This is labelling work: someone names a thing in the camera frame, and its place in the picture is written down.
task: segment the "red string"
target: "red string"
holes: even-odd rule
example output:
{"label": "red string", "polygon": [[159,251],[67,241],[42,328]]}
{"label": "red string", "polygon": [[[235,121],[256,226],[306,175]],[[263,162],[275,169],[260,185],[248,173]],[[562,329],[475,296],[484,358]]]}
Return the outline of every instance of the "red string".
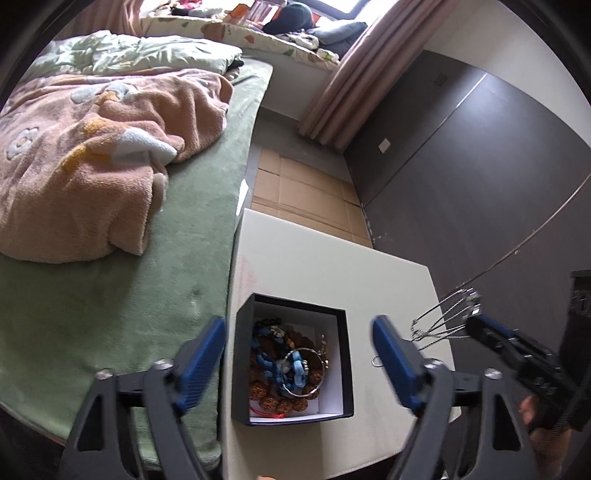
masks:
{"label": "red string", "polygon": [[251,407],[251,410],[256,413],[257,415],[260,415],[261,417],[265,417],[266,419],[283,419],[285,418],[285,415],[283,415],[283,413],[266,413],[264,411],[259,411],[255,408]]}

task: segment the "curtain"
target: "curtain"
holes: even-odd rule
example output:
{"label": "curtain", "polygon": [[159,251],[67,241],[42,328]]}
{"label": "curtain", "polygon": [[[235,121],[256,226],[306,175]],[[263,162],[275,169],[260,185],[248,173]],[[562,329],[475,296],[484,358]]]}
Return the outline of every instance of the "curtain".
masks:
{"label": "curtain", "polygon": [[141,36],[139,9],[144,0],[95,0],[55,36],[62,40],[99,30]]}
{"label": "curtain", "polygon": [[459,0],[398,0],[357,40],[308,106],[300,134],[343,151]]}

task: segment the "pink blanket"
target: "pink blanket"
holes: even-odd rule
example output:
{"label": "pink blanket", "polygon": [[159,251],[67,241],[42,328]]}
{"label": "pink blanket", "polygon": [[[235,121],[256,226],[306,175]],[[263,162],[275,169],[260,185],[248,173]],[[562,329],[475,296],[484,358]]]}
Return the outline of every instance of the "pink blanket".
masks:
{"label": "pink blanket", "polygon": [[0,252],[50,263],[141,255],[166,165],[219,138],[232,91],[195,69],[21,86],[0,113]]}

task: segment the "white tabletop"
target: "white tabletop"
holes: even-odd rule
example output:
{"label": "white tabletop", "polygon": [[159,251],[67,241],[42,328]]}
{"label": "white tabletop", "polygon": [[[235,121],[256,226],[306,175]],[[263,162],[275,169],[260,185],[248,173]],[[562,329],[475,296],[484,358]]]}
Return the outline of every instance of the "white tabletop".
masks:
{"label": "white tabletop", "polygon": [[[252,210],[244,211],[234,256],[222,378],[224,478],[326,479],[399,452],[414,418],[398,404],[383,369],[371,364],[370,322],[387,314],[409,338],[412,319],[438,301],[427,267]],[[353,417],[254,427],[231,419],[236,312],[253,292],[346,311]],[[436,309],[424,321],[439,315]],[[453,369],[448,341],[423,353]]]}

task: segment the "white wall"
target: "white wall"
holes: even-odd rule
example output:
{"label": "white wall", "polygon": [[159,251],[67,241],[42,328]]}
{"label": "white wall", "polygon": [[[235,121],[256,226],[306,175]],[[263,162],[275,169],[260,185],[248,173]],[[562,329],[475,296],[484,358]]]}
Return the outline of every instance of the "white wall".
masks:
{"label": "white wall", "polygon": [[518,16],[496,0],[460,0],[426,47],[511,83],[591,145],[591,106],[568,70]]}
{"label": "white wall", "polygon": [[261,105],[300,120],[332,72],[292,60],[280,53],[243,48],[244,55],[273,65],[273,75]]}

